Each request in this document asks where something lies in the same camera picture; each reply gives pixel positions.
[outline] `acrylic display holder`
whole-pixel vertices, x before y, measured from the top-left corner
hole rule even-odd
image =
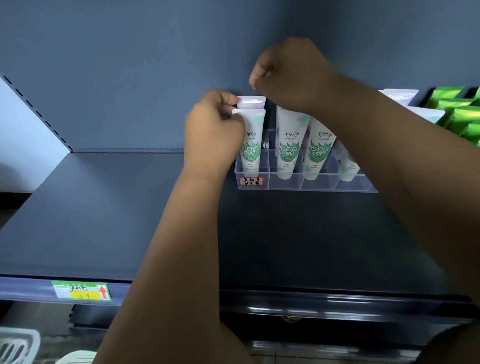
[[[268,133],[268,146],[275,146],[275,130]],[[350,182],[340,180],[338,169],[340,165],[336,159],[336,151],[328,155],[320,173],[315,180],[304,179],[303,158],[300,154],[295,164],[292,176],[288,180],[280,179],[276,174],[276,157],[274,149],[262,149],[260,152],[260,169],[258,176],[243,173],[240,155],[235,161],[235,175],[240,190],[292,190],[292,191],[334,191],[334,192],[368,192],[377,190],[360,170]]]

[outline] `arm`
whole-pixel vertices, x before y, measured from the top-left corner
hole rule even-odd
[[[422,248],[480,304],[480,148],[341,75],[308,39],[267,49],[250,84],[325,124]]]
[[[183,170],[95,364],[218,363],[218,203],[245,135],[220,113],[236,102],[213,90],[187,115]]]

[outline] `hand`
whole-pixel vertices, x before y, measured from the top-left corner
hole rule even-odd
[[[312,41],[290,37],[260,55],[249,83],[277,105],[312,115],[336,75]]]
[[[234,94],[211,90],[194,105],[185,120],[184,170],[223,182],[245,138],[243,118],[231,116],[237,101]]]

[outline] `red arrow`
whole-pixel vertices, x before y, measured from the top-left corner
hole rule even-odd
[[[107,299],[107,295],[106,295],[107,290],[105,289],[105,287],[100,286],[100,289],[98,291],[102,294],[103,298],[106,300]]]

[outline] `price tag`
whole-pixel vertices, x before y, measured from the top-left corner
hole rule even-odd
[[[263,186],[264,177],[239,177],[240,186]]]
[[[106,283],[71,282],[67,280],[53,280],[57,298],[80,301],[111,301],[110,292]]]

